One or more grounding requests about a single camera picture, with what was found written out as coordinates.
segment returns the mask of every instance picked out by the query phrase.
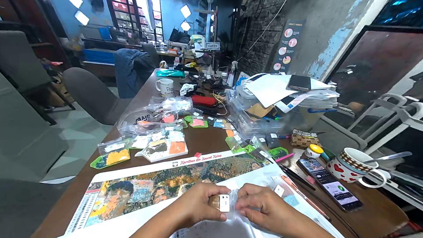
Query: ceiling light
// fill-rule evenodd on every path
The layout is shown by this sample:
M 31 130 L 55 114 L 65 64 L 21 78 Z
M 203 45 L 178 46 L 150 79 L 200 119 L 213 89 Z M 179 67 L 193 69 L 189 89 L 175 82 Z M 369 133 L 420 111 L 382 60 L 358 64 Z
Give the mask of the ceiling light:
M 190 30 L 190 28 L 191 28 L 190 24 L 189 24 L 189 23 L 187 23 L 187 21 L 184 21 L 184 22 L 181 24 L 181 27 L 182 27 L 182 29 L 183 29 L 183 30 L 186 30 L 186 31 L 189 31 L 189 30 Z
M 82 4 L 82 0 L 69 0 L 76 8 L 79 8 Z
M 188 8 L 188 5 L 183 6 L 183 7 L 181 8 L 181 12 L 182 12 L 182 15 L 183 15 L 185 18 L 187 18 L 187 17 L 189 17 L 189 16 L 191 15 L 191 11 L 190 11 L 190 9 Z
M 82 23 L 82 25 L 87 25 L 88 22 L 90 21 L 90 19 L 86 15 L 84 15 L 81 11 L 77 11 L 75 13 L 75 17 L 78 19 L 80 23 Z

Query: phone screen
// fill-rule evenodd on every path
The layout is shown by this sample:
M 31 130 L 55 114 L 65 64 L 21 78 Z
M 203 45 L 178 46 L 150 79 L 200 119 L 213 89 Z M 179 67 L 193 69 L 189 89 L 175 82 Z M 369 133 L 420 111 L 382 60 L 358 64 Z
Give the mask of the phone screen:
M 315 159 L 300 159 L 299 161 L 345 210 L 352 210 L 363 205 Z

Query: mosaic pattern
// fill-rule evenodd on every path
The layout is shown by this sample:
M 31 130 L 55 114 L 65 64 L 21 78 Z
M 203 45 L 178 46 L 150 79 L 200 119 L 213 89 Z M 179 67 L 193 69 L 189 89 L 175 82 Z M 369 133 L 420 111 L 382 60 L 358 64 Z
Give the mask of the mosaic pattern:
M 178 197 L 197 182 L 218 183 L 261 167 L 243 154 L 105 181 L 85 227 Z

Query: spoon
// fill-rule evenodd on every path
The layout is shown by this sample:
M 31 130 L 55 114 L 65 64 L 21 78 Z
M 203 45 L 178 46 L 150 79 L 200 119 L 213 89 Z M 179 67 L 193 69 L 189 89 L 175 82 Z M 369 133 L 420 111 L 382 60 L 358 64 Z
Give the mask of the spoon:
M 411 153 L 410 151 L 405 151 L 405 152 L 401 152 L 401 153 L 398 153 L 398 154 L 393 154 L 393 155 L 388 155 L 388 156 L 380 157 L 379 159 L 366 161 L 364 163 L 367 163 L 368 164 L 368 163 L 377 162 L 377 161 L 385 161 L 385 160 L 395 159 L 395 158 L 399 158 L 399 157 L 409 156 L 409 155 L 412 155 L 412 154 L 413 153 Z

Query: pink pen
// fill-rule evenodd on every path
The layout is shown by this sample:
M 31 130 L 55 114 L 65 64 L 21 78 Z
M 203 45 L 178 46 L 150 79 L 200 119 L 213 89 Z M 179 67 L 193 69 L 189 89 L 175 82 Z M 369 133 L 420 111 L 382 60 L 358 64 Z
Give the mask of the pink pen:
M 289 157 L 291 157 L 291 156 L 293 156 L 293 155 L 294 155 L 294 153 L 291 153 L 291 154 L 289 154 L 289 155 L 282 156 L 282 157 L 280 157 L 279 159 L 275 160 L 275 162 L 279 162 L 279 161 L 284 160 L 284 159 L 286 159 L 286 158 L 289 158 Z

